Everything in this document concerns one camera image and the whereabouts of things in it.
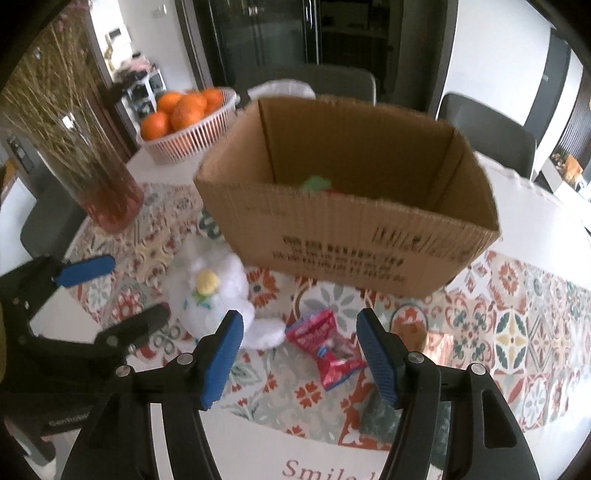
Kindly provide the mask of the orange fruit back right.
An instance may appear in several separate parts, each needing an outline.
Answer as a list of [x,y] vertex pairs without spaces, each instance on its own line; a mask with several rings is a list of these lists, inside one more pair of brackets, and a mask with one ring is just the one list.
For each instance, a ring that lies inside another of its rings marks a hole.
[[221,89],[208,88],[202,90],[201,95],[204,96],[204,99],[206,100],[206,106],[204,109],[205,116],[211,115],[222,107],[224,97]]

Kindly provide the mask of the red hawthorn snack bag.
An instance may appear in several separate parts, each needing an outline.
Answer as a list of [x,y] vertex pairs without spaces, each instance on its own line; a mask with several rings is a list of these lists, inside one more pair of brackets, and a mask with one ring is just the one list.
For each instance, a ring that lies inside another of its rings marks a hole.
[[341,385],[367,367],[353,342],[339,333],[332,309],[301,318],[287,328],[287,341],[311,356],[325,391]]

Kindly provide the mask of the white plastic fruit basket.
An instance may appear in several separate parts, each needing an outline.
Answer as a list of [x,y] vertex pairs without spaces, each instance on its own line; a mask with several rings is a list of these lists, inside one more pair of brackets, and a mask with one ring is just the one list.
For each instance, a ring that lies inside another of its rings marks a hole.
[[190,156],[204,153],[228,131],[235,118],[239,96],[231,88],[216,88],[223,92],[221,108],[186,129],[174,131],[153,141],[144,141],[139,133],[137,140],[157,164],[174,164]]

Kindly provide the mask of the green soft toy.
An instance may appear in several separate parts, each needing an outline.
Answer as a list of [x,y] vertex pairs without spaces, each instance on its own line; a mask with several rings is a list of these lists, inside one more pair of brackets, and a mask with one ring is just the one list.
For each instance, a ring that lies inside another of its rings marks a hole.
[[331,191],[332,182],[321,176],[311,176],[304,181],[303,188],[311,192]]

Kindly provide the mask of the dark side chair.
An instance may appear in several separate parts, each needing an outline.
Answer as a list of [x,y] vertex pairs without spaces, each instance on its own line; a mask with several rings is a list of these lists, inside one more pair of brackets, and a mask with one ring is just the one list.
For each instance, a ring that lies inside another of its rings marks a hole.
[[76,236],[86,212],[57,180],[39,194],[20,234],[20,241],[33,257],[62,259]]

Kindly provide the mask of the brown cardboard box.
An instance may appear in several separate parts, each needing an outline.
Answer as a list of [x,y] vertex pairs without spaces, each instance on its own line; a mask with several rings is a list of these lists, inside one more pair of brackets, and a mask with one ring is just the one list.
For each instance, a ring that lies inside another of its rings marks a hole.
[[[304,190],[311,176],[342,194]],[[399,296],[430,295],[501,234],[461,133],[384,104],[253,101],[194,183],[245,264]]]

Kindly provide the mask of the dark green glitter pouch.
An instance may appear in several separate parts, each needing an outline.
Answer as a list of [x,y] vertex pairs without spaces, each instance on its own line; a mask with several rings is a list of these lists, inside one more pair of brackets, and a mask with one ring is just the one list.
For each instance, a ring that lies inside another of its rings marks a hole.
[[[360,432],[363,436],[379,443],[391,444],[396,438],[402,411],[394,409],[375,390],[363,410]],[[451,423],[451,403],[440,402],[433,449],[430,456],[432,465],[443,470],[446,464]]]

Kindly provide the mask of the orange fruit front centre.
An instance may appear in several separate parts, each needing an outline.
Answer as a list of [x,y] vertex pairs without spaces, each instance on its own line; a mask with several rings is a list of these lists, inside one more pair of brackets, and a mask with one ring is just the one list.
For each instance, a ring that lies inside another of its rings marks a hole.
[[174,131],[186,129],[204,119],[204,110],[191,108],[183,102],[183,98],[178,102],[170,116],[170,122]]

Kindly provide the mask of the white plush toy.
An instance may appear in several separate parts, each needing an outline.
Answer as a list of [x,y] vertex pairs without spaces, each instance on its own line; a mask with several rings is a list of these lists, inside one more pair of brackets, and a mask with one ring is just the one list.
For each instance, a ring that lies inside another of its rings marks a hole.
[[225,243],[186,237],[162,280],[172,316],[195,339],[214,333],[228,311],[242,315],[242,348],[269,350],[286,340],[280,318],[259,318],[242,260]]

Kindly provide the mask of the glass vase with dried flowers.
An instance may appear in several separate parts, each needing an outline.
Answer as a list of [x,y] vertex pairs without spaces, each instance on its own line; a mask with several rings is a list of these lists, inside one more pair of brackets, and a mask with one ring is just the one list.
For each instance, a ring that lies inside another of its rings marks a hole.
[[143,190],[108,117],[92,52],[87,1],[69,1],[24,51],[1,91],[1,118],[40,151],[50,171],[104,232],[133,222]]

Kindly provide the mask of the orange fruit back left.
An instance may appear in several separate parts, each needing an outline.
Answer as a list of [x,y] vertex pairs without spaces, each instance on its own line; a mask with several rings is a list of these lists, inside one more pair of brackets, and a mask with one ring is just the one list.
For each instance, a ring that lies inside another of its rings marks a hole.
[[156,102],[156,111],[171,115],[176,105],[183,97],[183,93],[176,91],[164,92]]

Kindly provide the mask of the floral fabric tissue pouch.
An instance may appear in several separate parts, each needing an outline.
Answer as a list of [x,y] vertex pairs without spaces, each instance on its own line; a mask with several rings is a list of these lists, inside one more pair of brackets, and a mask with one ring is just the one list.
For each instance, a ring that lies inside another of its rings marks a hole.
[[315,100],[317,95],[308,83],[295,79],[277,79],[246,90],[250,100],[261,98],[294,97]]

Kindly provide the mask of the white shoe rack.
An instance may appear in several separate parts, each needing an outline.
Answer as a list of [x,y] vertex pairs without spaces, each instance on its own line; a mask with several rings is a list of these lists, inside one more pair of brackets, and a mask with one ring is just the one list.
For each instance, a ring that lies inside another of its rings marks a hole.
[[157,101],[167,88],[159,69],[135,72],[136,80],[123,94],[128,107],[138,119],[156,111]]

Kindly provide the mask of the orange fruit front left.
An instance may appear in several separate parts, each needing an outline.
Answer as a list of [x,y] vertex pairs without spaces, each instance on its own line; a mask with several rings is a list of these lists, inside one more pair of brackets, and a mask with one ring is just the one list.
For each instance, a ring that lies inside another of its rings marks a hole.
[[170,116],[166,112],[156,111],[142,120],[139,135],[144,141],[153,141],[167,136],[171,132]]

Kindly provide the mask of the dark chair right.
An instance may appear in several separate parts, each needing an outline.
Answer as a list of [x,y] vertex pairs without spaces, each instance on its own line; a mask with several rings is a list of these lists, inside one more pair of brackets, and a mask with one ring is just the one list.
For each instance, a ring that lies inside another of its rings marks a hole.
[[459,130],[472,149],[530,179],[536,139],[500,112],[457,93],[444,96],[438,118]]

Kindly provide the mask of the dark chair left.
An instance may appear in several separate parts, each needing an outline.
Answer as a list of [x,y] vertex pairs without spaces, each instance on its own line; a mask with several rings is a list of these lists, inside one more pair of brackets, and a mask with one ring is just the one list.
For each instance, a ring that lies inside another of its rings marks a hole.
[[319,95],[353,98],[372,104],[377,101],[376,80],[372,73],[359,68],[334,65],[252,67],[236,75],[233,89],[246,93],[250,88],[273,80],[301,81]]

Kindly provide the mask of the black glass door cabinet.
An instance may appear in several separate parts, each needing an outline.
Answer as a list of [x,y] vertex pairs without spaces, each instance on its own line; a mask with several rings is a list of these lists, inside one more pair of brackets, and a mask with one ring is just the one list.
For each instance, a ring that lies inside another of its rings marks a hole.
[[394,92],[401,1],[178,1],[175,7],[201,86],[235,85],[245,69],[328,64],[369,71],[381,98]]

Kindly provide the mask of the white tv console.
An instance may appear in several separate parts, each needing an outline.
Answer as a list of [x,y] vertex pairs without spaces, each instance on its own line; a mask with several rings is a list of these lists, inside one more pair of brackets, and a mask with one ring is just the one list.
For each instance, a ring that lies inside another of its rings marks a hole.
[[584,179],[583,168],[572,154],[552,154],[543,164],[541,174],[559,200],[590,202],[590,183]]

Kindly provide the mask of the orange fruit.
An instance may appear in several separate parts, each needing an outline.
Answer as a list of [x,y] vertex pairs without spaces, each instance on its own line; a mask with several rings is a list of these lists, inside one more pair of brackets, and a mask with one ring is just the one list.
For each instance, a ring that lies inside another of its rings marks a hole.
[[144,141],[153,141],[167,136],[171,132],[170,116],[166,112],[156,111],[142,120],[139,135]]
[[183,97],[183,102],[197,110],[205,110],[207,108],[207,98],[198,91],[187,92]]
[[156,102],[156,111],[171,115],[176,105],[183,97],[183,93],[176,91],[164,92]]
[[206,106],[204,109],[205,116],[211,115],[222,107],[224,97],[221,89],[208,88],[202,90],[201,95],[204,96],[204,99],[206,100]]
[[204,119],[204,110],[191,108],[183,102],[183,98],[178,102],[170,116],[170,122],[174,131],[186,129]]

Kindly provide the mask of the orange fruit middle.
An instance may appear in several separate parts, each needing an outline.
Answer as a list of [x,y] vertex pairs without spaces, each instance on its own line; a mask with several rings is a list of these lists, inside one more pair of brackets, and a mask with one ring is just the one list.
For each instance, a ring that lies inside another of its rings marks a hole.
[[187,92],[183,97],[183,102],[197,110],[205,110],[207,108],[207,98],[198,91]]

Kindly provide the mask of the patterned white table runner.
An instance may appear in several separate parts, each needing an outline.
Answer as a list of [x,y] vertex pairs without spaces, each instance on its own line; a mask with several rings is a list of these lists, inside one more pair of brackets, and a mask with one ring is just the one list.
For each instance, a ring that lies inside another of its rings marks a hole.
[[410,350],[463,369],[485,365],[531,444],[542,478],[558,477],[587,435],[575,395],[590,380],[590,236],[574,203],[482,158],[500,239],[423,299],[249,267],[247,302],[283,321],[280,345],[249,350],[221,406],[284,433],[382,450],[399,412],[384,404],[356,342],[375,311]]

